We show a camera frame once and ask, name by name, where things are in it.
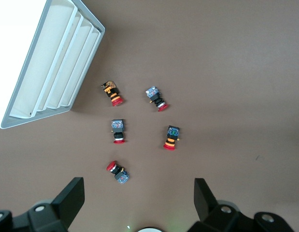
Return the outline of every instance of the red cap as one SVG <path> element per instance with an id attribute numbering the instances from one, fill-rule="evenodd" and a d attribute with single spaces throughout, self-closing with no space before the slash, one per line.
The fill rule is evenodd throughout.
<path id="1" fill-rule="evenodd" d="M 125 140 L 115 140 L 114 144 L 124 144 L 125 142 Z"/>
<path id="2" fill-rule="evenodd" d="M 173 150 L 175 150 L 175 147 L 174 147 L 174 146 L 168 146 L 168 145 L 164 144 L 163 147 L 164 147 L 164 149 L 167 149 L 167 150 L 169 150 L 169 151 L 173 151 Z"/>
<path id="3" fill-rule="evenodd" d="M 109 164 L 109 166 L 107 166 L 106 170 L 110 171 L 111 169 L 113 169 L 116 166 L 116 161 L 113 161 Z"/>
<path id="4" fill-rule="evenodd" d="M 168 108 L 169 105 L 165 104 L 163 106 L 161 106 L 158 110 L 158 112 L 162 111 L 162 110 L 165 110 L 166 108 Z"/>
<path id="5" fill-rule="evenodd" d="M 112 102 L 112 105 L 117 106 L 117 105 L 119 105 L 120 103 L 123 103 L 123 102 L 124 102 L 124 100 L 122 100 L 122 98 L 119 97 L 118 99 L 116 99 L 115 101 Z"/>

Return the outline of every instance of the white container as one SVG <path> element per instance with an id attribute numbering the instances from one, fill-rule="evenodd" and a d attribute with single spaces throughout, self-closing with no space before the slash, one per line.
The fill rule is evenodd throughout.
<path id="1" fill-rule="evenodd" d="M 80 0 L 0 1 L 0 128 L 70 110 L 104 32 Z"/>

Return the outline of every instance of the white round object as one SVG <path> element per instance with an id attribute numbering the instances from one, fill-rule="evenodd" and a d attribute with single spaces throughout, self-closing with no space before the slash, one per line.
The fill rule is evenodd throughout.
<path id="1" fill-rule="evenodd" d="M 162 231 L 154 228 L 145 228 L 145 229 L 141 229 L 138 232 L 162 232 Z"/>

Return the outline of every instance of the red base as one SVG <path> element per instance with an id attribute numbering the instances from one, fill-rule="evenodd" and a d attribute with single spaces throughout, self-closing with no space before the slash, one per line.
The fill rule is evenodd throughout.
<path id="1" fill-rule="evenodd" d="M 120 103 L 123 103 L 124 100 L 122 100 L 121 97 L 119 97 L 118 99 L 116 99 L 115 101 L 112 102 L 113 106 L 117 106 L 119 105 Z"/>
<path id="2" fill-rule="evenodd" d="M 163 106 L 161 106 L 158 110 L 158 112 L 162 111 L 162 110 L 165 110 L 166 108 L 168 108 L 169 105 L 165 104 Z"/>
<path id="3" fill-rule="evenodd" d="M 125 140 L 115 140 L 114 144 L 124 144 L 125 142 Z"/>
<path id="4" fill-rule="evenodd" d="M 164 144 L 163 147 L 164 147 L 164 149 L 167 149 L 167 150 L 169 150 L 169 151 L 173 151 L 173 150 L 175 150 L 175 147 L 174 147 L 174 146 L 168 146 L 168 145 Z"/>

